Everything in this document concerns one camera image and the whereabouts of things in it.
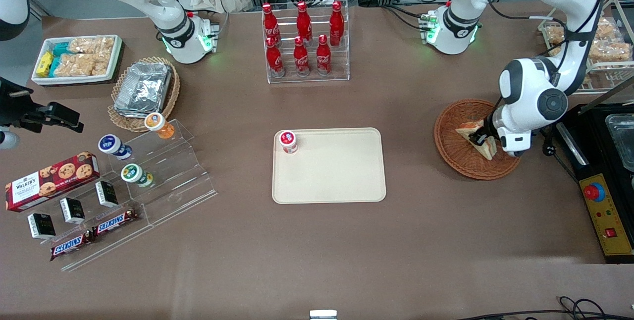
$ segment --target power switch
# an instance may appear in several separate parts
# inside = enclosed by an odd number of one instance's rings
[[[605,237],[608,237],[608,238],[616,237],[616,230],[615,229],[605,229]]]
[[[593,182],[592,184],[584,187],[583,195],[590,200],[600,203],[605,199],[605,190],[601,184]]]

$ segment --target red cookie box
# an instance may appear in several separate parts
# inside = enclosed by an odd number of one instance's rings
[[[6,209],[22,212],[99,178],[92,153],[79,153],[7,184]]]

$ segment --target small black box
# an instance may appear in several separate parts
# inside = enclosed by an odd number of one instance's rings
[[[118,205],[115,187],[113,187],[111,183],[98,181],[95,186],[97,187],[97,196],[100,204],[105,207],[115,207]]]
[[[49,214],[32,213],[27,217],[31,229],[31,236],[39,239],[51,239],[55,237],[53,220]]]
[[[81,207],[79,200],[71,198],[63,198],[59,201],[61,206],[61,214],[64,215],[64,220],[68,223],[82,223],[86,216],[84,216],[84,209]]]

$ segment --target yellow control panel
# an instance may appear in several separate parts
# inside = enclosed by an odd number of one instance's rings
[[[580,180],[579,185],[603,253],[607,256],[634,254],[603,174]]]

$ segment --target aluminum foil container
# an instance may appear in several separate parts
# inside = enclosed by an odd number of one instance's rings
[[[164,63],[134,63],[127,72],[115,101],[115,111],[124,117],[145,118],[163,112],[172,69]]]

